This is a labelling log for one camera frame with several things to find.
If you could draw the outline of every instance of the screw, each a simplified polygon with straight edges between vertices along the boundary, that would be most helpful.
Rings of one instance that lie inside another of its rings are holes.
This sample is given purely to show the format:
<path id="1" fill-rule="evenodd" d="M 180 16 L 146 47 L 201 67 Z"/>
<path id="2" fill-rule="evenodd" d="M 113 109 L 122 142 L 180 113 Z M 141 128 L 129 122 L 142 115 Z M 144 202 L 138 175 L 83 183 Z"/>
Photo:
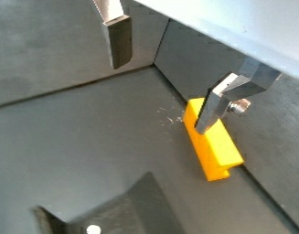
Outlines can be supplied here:
<path id="1" fill-rule="evenodd" d="M 238 117 L 241 117 L 242 113 L 248 110 L 250 104 L 252 102 L 248 99 L 233 101 L 229 105 L 228 112 L 232 112 Z"/>

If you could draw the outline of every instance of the gray wall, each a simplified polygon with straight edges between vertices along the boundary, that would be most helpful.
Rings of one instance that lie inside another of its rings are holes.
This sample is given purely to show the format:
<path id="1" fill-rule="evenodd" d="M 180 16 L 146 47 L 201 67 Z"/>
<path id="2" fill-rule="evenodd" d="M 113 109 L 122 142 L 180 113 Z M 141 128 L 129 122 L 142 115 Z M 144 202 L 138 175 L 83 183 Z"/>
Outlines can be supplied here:
<path id="1" fill-rule="evenodd" d="M 0 1 L 0 104 L 153 63 L 168 17 L 122 1 L 134 18 L 134 58 L 114 70 L 91 1 Z"/>
<path id="2" fill-rule="evenodd" d="M 156 65 L 186 100 L 202 97 L 245 55 L 177 22 L 169 24 Z M 282 75 L 272 89 L 250 98 L 240 119 L 225 120 L 246 167 L 299 225 L 299 80 Z"/>

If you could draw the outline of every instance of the gray floor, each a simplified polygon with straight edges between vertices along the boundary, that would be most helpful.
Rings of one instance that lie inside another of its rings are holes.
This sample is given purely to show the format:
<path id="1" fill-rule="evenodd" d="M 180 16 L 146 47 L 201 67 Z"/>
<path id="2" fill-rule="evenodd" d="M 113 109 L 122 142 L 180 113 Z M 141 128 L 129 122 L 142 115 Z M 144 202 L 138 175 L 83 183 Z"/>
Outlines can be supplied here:
<path id="1" fill-rule="evenodd" d="M 0 233 L 38 233 L 35 205 L 71 220 L 148 172 L 186 233 L 290 233 L 241 169 L 206 181 L 184 110 L 157 68 L 2 108 Z"/>

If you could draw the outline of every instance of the yellow plastic piece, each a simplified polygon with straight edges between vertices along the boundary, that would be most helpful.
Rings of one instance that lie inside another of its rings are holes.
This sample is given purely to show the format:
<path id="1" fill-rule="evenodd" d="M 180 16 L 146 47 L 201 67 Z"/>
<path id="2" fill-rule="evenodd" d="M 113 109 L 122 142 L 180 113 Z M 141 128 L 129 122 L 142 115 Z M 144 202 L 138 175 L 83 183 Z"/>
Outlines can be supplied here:
<path id="1" fill-rule="evenodd" d="M 230 177 L 229 169 L 244 163 L 244 158 L 236 148 L 236 144 L 225 126 L 218 120 L 205 134 L 194 129 L 194 124 L 201 112 L 205 99 L 189 101 L 185 112 L 185 125 L 193 140 L 208 181 Z"/>

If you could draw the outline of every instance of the small white object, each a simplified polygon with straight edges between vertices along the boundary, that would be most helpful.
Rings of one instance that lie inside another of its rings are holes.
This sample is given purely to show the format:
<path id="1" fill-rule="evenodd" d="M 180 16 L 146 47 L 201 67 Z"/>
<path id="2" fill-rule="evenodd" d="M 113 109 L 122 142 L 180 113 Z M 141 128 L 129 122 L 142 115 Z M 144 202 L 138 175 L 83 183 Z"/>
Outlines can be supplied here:
<path id="1" fill-rule="evenodd" d="M 102 229 L 99 226 L 90 225 L 90 227 L 87 227 L 87 234 L 101 234 L 101 233 L 102 233 Z"/>

